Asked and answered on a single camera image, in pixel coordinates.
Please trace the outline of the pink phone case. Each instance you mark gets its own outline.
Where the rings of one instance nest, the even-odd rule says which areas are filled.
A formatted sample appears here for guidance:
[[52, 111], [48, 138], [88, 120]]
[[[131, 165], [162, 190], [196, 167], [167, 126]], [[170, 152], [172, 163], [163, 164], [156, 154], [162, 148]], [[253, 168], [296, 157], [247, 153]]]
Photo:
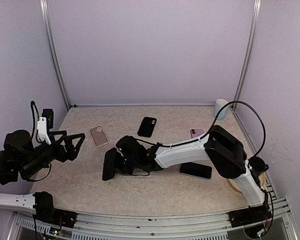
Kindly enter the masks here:
[[90, 129], [89, 133], [96, 148], [103, 147], [109, 143], [109, 139], [101, 126]]

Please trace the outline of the white-edged phone screen up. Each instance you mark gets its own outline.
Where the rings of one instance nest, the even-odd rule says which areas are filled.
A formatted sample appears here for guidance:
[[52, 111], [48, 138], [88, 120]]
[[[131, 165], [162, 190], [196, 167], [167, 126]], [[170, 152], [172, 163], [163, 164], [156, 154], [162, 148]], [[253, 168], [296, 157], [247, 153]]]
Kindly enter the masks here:
[[179, 173], [187, 176], [210, 180], [212, 177], [212, 167], [194, 162], [182, 163]]

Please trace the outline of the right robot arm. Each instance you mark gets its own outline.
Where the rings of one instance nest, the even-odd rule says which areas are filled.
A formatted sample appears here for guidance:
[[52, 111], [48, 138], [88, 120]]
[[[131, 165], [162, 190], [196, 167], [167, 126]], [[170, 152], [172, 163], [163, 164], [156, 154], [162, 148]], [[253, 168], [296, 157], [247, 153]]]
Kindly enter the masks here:
[[204, 160], [210, 161], [221, 177], [235, 182], [249, 206], [246, 218], [258, 221], [266, 212], [263, 204], [267, 198], [258, 177], [269, 166], [257, 155], [248, 158], [243, 144], [220, 125], [189, 140], [170, 145], [156, 143], [150, 148], [126, 135], [116, 144], [112, 165], [117, 172], [131, 175], [135, 169], [150, 173]]

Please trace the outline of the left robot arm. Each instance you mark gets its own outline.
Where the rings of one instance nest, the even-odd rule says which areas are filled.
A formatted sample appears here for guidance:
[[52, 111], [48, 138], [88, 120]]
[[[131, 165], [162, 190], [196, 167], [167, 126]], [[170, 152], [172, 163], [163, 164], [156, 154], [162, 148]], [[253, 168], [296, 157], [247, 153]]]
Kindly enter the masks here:
[[[34, 147], [27, 130], [8, 133], [4, 149], [0, 151], [0, 185], [17, 182], [19, 177], [33, 183], [32, 177], [44, 168], [51, 169], [52, 161], [64, 163], [78, 157], [86, 138], [84, 133], [68, 135], [64, 130], [54, 131], [52, 134], [59, 136], [59, 139]], [[46, 191], [26, 195], [0, 193], [0, 209], [41, 214], [51, 223], [60, 218], [60, 211], [54, 207], [52, 195]]]

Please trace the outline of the purple phone back up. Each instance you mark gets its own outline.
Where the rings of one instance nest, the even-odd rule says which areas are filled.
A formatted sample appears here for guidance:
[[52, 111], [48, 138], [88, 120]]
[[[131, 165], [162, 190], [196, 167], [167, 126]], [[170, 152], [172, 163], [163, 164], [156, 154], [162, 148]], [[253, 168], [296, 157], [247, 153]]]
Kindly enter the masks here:
[[204, 134], [204, 131], [202, 129], [195, 129], [195, 128], [193, 128], [193, 129], [190, 130], [190, 136], [191, 136], [191, 138], [197, 138], [197, 137], [199, 137], [199, 136], [201, 136], [203, 134]]

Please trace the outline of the light blue mug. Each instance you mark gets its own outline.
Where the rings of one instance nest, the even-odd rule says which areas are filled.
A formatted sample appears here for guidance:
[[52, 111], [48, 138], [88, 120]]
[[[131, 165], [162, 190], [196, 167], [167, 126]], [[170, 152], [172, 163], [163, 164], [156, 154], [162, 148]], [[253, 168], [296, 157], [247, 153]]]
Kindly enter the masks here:
[[229, 107], [226, 106], [229, 102], [225, 99], [217, 99], [214, 106], [214, 117], [217, 117], [217, 120], [222, 121], [228, 113]]

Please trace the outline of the dark green mug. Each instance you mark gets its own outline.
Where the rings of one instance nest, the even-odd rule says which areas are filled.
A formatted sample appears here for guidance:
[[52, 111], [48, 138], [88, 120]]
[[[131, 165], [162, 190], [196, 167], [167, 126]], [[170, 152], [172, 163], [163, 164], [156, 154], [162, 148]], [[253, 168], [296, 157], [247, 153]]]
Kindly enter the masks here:
[[259, 177], [262, 173], [266, 172], [269, 169], [269, 165], [266, 164], [265, 161], [258, 156], [252, 156], [249, 159], [249, 165], [252, 167], [252, 171], [257, 177]]

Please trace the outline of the beige plate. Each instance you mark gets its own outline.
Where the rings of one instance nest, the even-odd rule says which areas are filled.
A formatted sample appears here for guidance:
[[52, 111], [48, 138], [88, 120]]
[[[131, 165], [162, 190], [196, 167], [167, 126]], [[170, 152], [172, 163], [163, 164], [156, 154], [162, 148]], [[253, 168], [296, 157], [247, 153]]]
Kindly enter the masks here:
[[[259, 181], [260, 181], [260, 185], [262, 188], [266, 189], [266, 174], [262, 173], [259, 177], [258, 177]], [[230, 184], [232, 185], [232, 187], [238, 191], [239, 193], [242, 193], [242, 191], [240, 190], [240, 188], [238, 187], [238, 185], [232, 180], [229, 179], [228, 180], [230, 182]]]

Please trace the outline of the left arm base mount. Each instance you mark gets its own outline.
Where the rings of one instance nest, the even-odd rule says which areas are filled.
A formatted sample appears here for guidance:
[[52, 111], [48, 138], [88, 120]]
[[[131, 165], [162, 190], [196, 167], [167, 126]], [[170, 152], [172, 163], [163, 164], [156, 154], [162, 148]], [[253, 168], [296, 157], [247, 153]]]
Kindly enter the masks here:
[[53, 196], [46, 191], [35, 192], [32, 196], [35, 200], [33, 208], [36, 220], [59, 227], [74, 228], [78, 215], [76, 212], [55, 208]]

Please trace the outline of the left aluminium frame post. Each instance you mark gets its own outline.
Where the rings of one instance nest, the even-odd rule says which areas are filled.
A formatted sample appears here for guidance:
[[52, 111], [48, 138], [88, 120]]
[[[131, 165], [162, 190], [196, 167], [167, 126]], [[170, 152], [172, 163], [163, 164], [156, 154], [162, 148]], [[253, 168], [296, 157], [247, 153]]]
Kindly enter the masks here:
[[58, 84], [58, 87], [59, 87], [59, 90], [61, 93], [63, 103], [65, 105], [65, 108], [68, 111], [71, 108], [71, 103], [70, 103], [70, 99], [69, 99], [69, 96], [67, 93], [65, 82], [63, 80], [61, 67], [60, 67], [60, 63], [58, 60], [58, 56], [57, 56], [57, 50], [56, 50], [56, 46], [54, 43], [53, 30], [52, 30], [50, 15], [49, 15], [48, 1], [40, 0], [39, 4], [40, 4], [43, 24], [44, 24], [44, 28], [45, 28], [45, 34], [46, 34], [46, 38], [47, 38], [47, 42], [48, 42], [49, 52], [50, 52], [50, 56], [51, 56], [51, 60], [52, 60], [52, 65], [53, 65], [54, 72], [56, 75], [57, 84]]

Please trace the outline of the aluminium frame post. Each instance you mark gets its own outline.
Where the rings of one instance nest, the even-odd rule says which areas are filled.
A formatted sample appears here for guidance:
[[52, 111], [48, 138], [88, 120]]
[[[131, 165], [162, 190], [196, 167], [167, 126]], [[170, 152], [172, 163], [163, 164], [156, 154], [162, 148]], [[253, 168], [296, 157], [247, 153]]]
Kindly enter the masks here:
[[244, 84], [246, 82], [246, 78], [247, 78], [247, 74], [251, 62], [251, 57], [253, 54], [254, 43], [255, 43], [256, 33], [258, 29], [260, 11], [261, 11], [261, 5], [262, 5], [261, 0], [255, 0], [253, 2], [253, 11], [252, 11], [251, 24], [250, 24], [249, 34], [248, 34], [248, 41], [247, 41], [246, 51], [243, 59], [242, 68], [239, 75], [238, 85], [233, 99], [234, 101], [239, 101], [243, 93]]
[[47, 38], [47, 42], [48, 42], [49, 52], [50, 52], [50, 56], [51, 56], [51, 60], [52, 60], [52, 65], [53, 65], [54, 72], [56, 75], [57, 84], [58, 84], [58, 87], [59, 87], [59, 90], [61, 93], [63, 103], [65, 105], [65, 108], [68, 111], [71, 108], [71, 103], [70, 103], [70, 99], [69, 99], [69, 96], [67, 93], [65, 82], [63, 80], [61, 67], [60, 67], [60, 63], [58, 60], [58, 56], [57, 56], [57, 50], [56, 50], [56, 46], [54, 43], [53, 30], [52, 30], [50, 15], [49, 15], [48, 1], [40, 0], [39, 4], [40, 4], [43, 24], [44, 24], [44, 28], [45, 28], [45, 34], [46, 34], [46, 38]]

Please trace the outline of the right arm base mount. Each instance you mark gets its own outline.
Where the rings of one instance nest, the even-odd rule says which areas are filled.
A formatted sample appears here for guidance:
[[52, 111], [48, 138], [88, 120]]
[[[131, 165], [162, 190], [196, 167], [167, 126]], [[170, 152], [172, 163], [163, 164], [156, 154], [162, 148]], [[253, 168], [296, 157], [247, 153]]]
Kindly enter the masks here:
[[266, 191], [264, 192], [264, 202], [260, 206], [249, 206], [248, 208], [233, 210], [228, 213], [231, 227], [241, 227], [272, 219], [272, 206], [272, 198], [269, 197], [269, 193]]

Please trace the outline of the right aluminium frame post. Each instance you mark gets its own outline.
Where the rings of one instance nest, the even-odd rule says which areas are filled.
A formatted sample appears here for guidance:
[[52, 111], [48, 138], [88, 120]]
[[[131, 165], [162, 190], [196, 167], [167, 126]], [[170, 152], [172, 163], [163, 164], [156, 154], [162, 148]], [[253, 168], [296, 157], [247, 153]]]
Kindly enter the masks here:
[[251, 62], [251, 57], [253, 54], [254, 43], [255, 43], [256, 33], [258, 29], [260, 11], [261, 11], [261, 5], [262, 5], [261, 0], [255, 0], [253, 2], [253, 11], [252, 11], [251, 24], [250, 24], [249, 34], [248, 34], [248, 41], [247, 41], [246, 51], [243, 59], [242, 68], [239, 75], [238, 85], [233, 99], [234, 101], [239, 101], [243, 93], [244, 84], [246, 82], [246, 78], [247, 78], [247, 74]]

